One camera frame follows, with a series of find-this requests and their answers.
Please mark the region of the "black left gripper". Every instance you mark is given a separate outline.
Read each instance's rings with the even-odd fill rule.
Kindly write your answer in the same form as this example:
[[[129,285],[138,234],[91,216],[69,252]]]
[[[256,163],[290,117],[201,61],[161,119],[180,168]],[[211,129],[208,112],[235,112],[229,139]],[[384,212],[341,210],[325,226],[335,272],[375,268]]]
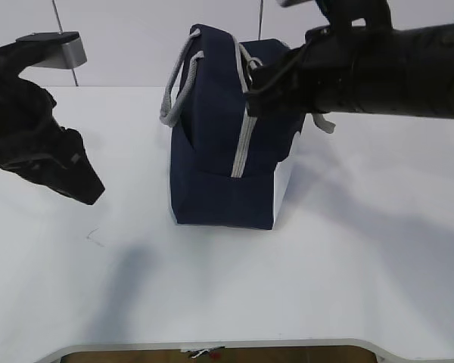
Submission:
[[[93,205],[105,187],[86,155],[80,134],[60,126],[57,105],[40,86],[0,77],[0,168],[32,169],[35,181],[80,203]]]

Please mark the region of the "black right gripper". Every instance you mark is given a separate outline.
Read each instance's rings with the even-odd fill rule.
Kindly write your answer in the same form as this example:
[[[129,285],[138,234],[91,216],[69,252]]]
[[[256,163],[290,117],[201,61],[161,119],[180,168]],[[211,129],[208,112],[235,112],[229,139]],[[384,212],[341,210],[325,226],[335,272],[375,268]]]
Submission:
[[[343,30],[320,26],[307,31],[303,45],[251,73],[248,113],[358,113],[354,80],[358,55],[357,26]]]

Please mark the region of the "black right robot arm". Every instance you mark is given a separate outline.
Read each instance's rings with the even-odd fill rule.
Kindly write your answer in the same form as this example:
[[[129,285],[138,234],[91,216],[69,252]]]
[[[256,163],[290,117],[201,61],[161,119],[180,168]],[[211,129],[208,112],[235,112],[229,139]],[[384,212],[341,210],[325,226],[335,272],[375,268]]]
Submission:
[[[398,30],[386,1],[317,5],[328,24],[251,73],[251,116],[294,110],[454,119],[454,23]]]

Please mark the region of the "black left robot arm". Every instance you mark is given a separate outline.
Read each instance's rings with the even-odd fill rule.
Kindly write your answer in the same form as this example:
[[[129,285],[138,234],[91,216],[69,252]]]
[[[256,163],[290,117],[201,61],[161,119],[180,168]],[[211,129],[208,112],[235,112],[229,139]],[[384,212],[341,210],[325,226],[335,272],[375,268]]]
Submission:
[[[55,47],[53,41],[0,47],[0,169],[92,205],[105,187],[82,136],[59,125],[57,103],[46,89],[20,77]]]

